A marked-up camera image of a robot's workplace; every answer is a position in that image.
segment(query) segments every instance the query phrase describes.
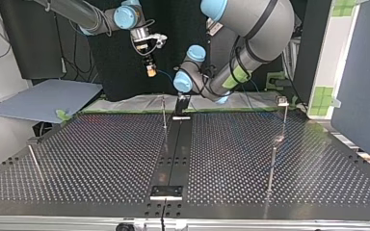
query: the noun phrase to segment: perforated table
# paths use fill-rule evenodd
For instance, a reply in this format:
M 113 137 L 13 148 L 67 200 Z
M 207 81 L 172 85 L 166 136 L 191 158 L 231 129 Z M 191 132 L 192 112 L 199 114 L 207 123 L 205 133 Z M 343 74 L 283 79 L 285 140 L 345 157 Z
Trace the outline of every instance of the perforated table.
M 2 163 L 0 216 L 370 221 L 370 165 L 302 113 L 163 121 L 76 117 Z M 182 200 L 150 200 L 155 186 Z

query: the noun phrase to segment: green tape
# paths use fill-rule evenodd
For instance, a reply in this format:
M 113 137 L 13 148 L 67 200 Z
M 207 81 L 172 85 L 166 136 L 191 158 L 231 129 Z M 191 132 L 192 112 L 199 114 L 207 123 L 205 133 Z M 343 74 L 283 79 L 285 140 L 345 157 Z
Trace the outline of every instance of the green tape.
M 236 80 L 238 80 L 240 83 L 246 83 L 249 81 L 249 77 L 250 75 L 247 75 L 245 73 L 245 71 L 242 69 L 242 67 L 240 67 L 240 65 L 238 67 L 236 67 L 233 71 L 233 74 L 236 78 Z M 227 80 L 222 84 L 222 87 L 226 88 L 226 89 L 229 89 L 229 90 L 232 90 L 234 89 L 239 83 L 236 82 L 234 79 L 233 79 L 233 76 L 230 75 L 229 77 L 227 77 Z
M 283 80 L 285 79 L 284 72 L 272 72 L 267 74 L 267 81 L 266 81 L 266 89 L 267 90 L 283 90 L 283 87 L 276 87 L 276 85 L 273 85 L 270 83 L 271 79 L 279 79 Z
M 144 111 L 139 111 L 139 110 L 86 110 L 82 111 L 79 114 L 162 114 L 162 110 L 144 110 Z M 166 110 L 166 114 L 171 114 L 173 113 L 173 110 Z
M 332 9 L 333 17 L 343 17 L 353 15 L 356 0 L 336 0 Z
M 68 120 L 71 120 L 73 118 L 72 115 L 68 115 L 65 111 L 63 110 L 56 110 L 56 115 L 59 119 L 61 119 L 62 121 L 68 121 Z
M 333 88 L 316 87 L 311 102 L 311 116 L 326 116 L 332 104 Z
M 263 112 L 275 112 L 280 110 L 280 107 L 266 107 L 266 108 L 217 108 L 217 109 L 187 109 L 185 113 L 263 113 Z

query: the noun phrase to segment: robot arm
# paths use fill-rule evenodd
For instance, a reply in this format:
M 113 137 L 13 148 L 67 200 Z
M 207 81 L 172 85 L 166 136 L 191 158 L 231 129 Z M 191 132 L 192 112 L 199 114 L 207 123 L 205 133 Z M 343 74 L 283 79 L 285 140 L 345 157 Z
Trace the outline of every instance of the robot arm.
M 174 86 L 182 92 L 194 91 L 217 103 L 225 103 L 234 89 L 251 78 L 262 64 L 277 58 L 291 39 L 294 12 L 289 0 L 202 0 L 201 10 L 244 40 L 235 46 L 229 64 L 214 78 L 200 70 L 206 52 L 189 48 L 177 72 Z
M 117 9 L 107 10 L 105 13 L 83 0 L 35 0 L 45 6 L 46 10 L 54 11 L 65 18 L 77 23 L 81 31 L 87 36 L 113 31 L 129 30 L 131 41 L 136 52 L 143 57 L 149 77 L 156 75 L 156 64 L 152 53 L 162 48 L 167 40 L 160 34 L 151 35 L 149 27 L 153 20 L 145 20 L 139 0 L 126 0 Z

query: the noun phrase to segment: black bracket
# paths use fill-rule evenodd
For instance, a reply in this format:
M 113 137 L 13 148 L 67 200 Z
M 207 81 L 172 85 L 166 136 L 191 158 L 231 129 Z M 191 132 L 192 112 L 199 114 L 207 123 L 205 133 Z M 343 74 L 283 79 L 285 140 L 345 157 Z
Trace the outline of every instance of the black bracket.
M 154 186 L 151 191 L 151 200 L 182 200 L 182 186 Z
M 179 94 L 176 99 L 175 113 L 173 117 L 176 117 L 177 120 L 190 119 L 184 110 L 188 109 L 189 103 L 191 101 L 191 95 Z

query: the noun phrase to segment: blue joint cap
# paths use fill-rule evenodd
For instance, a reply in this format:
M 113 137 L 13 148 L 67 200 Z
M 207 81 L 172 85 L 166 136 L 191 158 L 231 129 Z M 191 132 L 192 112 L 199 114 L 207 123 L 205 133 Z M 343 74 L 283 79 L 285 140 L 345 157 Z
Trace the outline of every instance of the blue joint cap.
M 226 6 L 227 0 L 202 0 L 200 9 L 212 20 L 219 21 L 225 13 Z
M 140 4 L 140 1 L 139 0 L 127 0 L 127 1 L 123 1 L 121 3 L 122 6 L 141 6 Z
M 121 29 L 129 30 L 137 25 L 138 16 L 132 7 L 121 6 L 114 12 L 114 21 Z
M 195 62 L 203 62 L 206 58 L 206 51 L 199 45 L 189 47 L 187 56 Z
M 227 102 L 227 99 L 229 99 L 229 95 L 228 96 L 224 96 L 222 98 L 220 98 L 218 101 L 216 101 L 215 103 L 217 104 L 224 104 Z
M 88 32 L 86 29 L 84 29 L 83 27 L 79 26 L 80 27 L 80 31 L 82 31 L 82 33 L 85 35 L 85 36 L 94 36 L 94 34 Z
M 173 86 L 178 91 L 187 93 L 191 91 L 193 85 L 191 77 L 189 77 L 187 73 L 181 70 L 176 73 L 175 79 L 173 80 Z

